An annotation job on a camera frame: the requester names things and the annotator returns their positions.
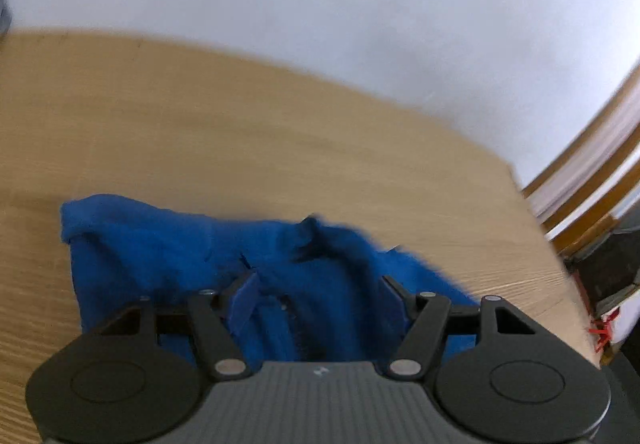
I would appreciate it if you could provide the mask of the blue jacket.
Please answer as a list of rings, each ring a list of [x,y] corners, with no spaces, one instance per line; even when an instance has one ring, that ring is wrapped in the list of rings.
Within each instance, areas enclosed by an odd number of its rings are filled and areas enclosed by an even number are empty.
[[[253,273],[255,290],[227,323],[252,367],[390,358],[408,320],[399,301],[383,297],[387,276],[412,293],[471,303],[413,254],[312,216],[224,221],[96,195],[63,204],[61,237],[85,330],[142,297],[177,305]]]

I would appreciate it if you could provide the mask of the red stool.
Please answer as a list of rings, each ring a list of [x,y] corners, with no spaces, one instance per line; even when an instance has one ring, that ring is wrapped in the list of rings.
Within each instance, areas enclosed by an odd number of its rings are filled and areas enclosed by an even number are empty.
[[[603,352],[613,341],[613,321],[620,316],[620,309],[614,307],[610,312],[603,314],[599,318],[591,320],[588,332],[596,338],[594,350],[597,353]]]

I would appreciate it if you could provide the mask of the grey t-shirt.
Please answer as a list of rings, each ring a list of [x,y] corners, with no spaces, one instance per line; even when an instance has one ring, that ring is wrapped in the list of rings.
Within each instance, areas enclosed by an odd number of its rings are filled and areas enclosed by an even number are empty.
[[[7,0],[0,0],[0,40],[6,37],[12,23],[12,14]]]

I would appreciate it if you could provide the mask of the wooden door frame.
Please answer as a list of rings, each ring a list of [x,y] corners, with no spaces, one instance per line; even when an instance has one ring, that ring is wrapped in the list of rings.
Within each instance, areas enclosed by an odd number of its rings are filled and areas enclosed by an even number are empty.
[[[522,193],[562,255],[588,245],[639,201],[638,68]]]

